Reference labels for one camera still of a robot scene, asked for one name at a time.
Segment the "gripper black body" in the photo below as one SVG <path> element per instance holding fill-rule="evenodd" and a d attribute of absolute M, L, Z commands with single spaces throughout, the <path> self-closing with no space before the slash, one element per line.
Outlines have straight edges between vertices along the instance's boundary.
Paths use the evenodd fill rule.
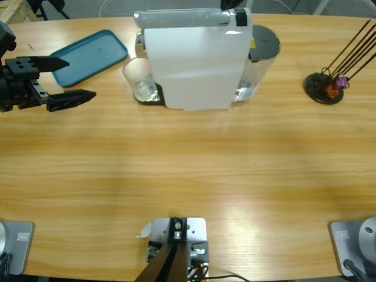
<path fill-rule="evenodd" d="M 40 57 L 6 59 L 1 66 L 1 112 L 47 104 L 48 93 L 39 84 Z"/>

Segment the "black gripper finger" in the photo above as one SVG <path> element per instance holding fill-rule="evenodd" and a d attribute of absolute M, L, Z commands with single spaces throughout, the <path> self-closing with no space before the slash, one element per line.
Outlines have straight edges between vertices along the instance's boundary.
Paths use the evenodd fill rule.
<path fill-rule="evenodd" d="M 54 56 L 31 56 L 30 62 L 39 72 L 54 72 L 70 65 L 69 62 Z"/>
<path fill-rule="evenodd" d="M 49 95 L 46 109 L 49 112 L 64 110 L 84 104 L 96 96 L 96 92 L 84 89 L 69 90 L 64 93 Z"/>
<path fill-rule="evenodd" d="M 237 8 L 243 0 L 221 0 L 220 9 L 222 11 Z"/>

